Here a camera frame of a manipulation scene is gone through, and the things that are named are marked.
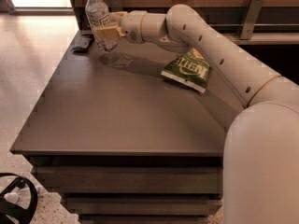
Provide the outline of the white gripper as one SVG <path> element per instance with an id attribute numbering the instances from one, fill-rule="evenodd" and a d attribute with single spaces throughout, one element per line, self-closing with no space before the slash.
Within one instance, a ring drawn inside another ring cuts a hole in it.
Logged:
<path id="1" fill-rule="evenodd" d="M 115 41 L 125 37 L 129 42 L 136 44 L 150 42 L 155 45 L 168 45 L 170 43 L 165 14 L 147 11 L 132 11 L 127 14 L 126 11 L 117 11 L 110 12 L 109 19 L 112 23 L 94 28 L 98 37 Z"/>

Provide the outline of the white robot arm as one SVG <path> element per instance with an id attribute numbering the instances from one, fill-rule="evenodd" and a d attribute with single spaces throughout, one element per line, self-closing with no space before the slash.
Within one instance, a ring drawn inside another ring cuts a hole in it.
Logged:
<path id="1" fill-rule="evenodd" d="M 299 87 L 211 28 L 186 5 L 113 12 L 102 38 L 196 48 L 243 105 L 223 152 L 224 224 L 298 224 Z"/>

